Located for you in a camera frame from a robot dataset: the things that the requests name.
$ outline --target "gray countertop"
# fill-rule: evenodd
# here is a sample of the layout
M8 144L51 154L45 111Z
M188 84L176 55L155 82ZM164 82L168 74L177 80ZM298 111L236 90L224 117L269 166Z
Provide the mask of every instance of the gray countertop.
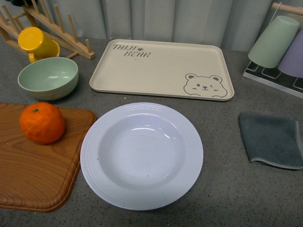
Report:
M156 210L124 210L99 198L80 170L68 201L50 213L0 209L0 226L302 226L303 171L252 164L247 157L238 116L255 112L291 117L303 125L303 100L243 77L247 53L223 51L235 90L227 102L158 96L98 93L89 80L108 41L92 39L93 60L76 56L75 90L50 103L88 109L97 118L115 107L151 102L171 107L197 129L204 147L202 171L194 186L176 202ZM18 85L28 58L0 42L0 102L33 104L38 100Z

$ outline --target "gray cloth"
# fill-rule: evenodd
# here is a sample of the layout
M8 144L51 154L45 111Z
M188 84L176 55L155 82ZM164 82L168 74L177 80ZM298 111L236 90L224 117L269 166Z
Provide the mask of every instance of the gray cloth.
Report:
M286 169L303 168L299 123L291 118L240 113L242 139L252 163Z

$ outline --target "wooden cutting board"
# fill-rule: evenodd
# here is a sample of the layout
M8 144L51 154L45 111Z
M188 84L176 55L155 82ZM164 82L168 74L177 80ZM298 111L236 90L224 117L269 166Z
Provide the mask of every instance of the wooden cutting board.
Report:
M0 208L51 212L69 198L80 169L83 139L93 112L59 108L63 137L41 145L24 137L19 117L26 105L0 103Z

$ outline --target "bear illustration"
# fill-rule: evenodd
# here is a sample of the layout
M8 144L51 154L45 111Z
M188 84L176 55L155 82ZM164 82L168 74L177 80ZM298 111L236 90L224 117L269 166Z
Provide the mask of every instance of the bear illustration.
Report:
M187 82L183 89L189 95L221 98L227 95L227 90L221 84L222 78L219 76L199 77L196 74L189 73L185 78Z

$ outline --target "yellow cup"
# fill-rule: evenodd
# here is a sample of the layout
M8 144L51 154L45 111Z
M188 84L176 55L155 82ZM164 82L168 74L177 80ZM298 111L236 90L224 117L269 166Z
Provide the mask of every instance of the yellow cup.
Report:
M19 34L18 44L28 53L31 63L60 54L59 44L37 27L25 28Z

